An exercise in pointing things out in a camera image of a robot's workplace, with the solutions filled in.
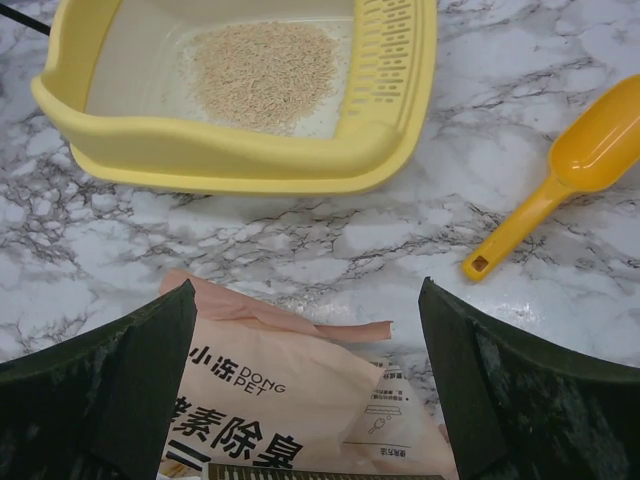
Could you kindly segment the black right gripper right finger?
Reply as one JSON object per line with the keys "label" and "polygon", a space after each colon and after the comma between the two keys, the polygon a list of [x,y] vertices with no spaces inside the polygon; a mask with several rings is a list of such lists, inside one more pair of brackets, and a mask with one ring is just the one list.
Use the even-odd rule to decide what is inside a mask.
{"label": "black right gripper right finger", "polygon": [[423,335],[462,479],[636,479],[639,371],[422,284]]}

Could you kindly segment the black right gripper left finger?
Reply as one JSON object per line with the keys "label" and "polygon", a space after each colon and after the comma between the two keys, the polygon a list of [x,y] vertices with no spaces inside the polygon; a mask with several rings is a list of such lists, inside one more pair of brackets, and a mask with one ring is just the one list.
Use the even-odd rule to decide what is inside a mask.
{"label": "black right gripper left finger", "polygon": [[190,281],[1,365],[4,479],[153,479],[196,321]]}

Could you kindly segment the pink cat litter bag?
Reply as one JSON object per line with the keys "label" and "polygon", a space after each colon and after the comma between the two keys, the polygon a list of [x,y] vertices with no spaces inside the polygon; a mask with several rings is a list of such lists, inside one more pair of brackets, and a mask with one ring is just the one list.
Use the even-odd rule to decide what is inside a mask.
{"label": "pink cat litter bag", "polygon": [[197,319],[161,478],[196,479],[213,463],[456,477],[442,426],[369,350],[389,323],[317,325],[180,270],[160,290],[187,282]]}

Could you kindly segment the orange plastic scoop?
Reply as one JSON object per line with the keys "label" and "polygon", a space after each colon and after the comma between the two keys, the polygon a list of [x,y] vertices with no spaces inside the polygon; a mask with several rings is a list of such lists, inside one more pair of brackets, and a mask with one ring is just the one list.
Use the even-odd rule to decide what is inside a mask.
{"label": "orange plastic scoop", "polygon": [[639,160],[639,77],[620,81],[560,135],[549,151],[549,175],[462,264],[479,282],[563,201],[617,182]]}

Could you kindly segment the yellow litter box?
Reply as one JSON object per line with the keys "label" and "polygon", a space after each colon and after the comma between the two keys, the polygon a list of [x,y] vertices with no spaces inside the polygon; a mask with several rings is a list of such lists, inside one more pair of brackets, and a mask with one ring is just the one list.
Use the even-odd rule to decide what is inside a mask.
{"label": "yellow litter box", "polygon": [[436,50],[433,1],[63,1],[31,90],[105,181],[351,194],[409,161]]}

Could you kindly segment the beige cat litter pile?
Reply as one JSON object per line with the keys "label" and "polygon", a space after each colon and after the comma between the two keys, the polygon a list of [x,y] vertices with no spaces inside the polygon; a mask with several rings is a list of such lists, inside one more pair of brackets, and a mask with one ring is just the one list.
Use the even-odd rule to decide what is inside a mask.
{"label": "beige cat litter pile", "polygon": [[339,43],[303,22],[231,25],[189,43],[192,95],[210,120],[290,132],[333,93]]}

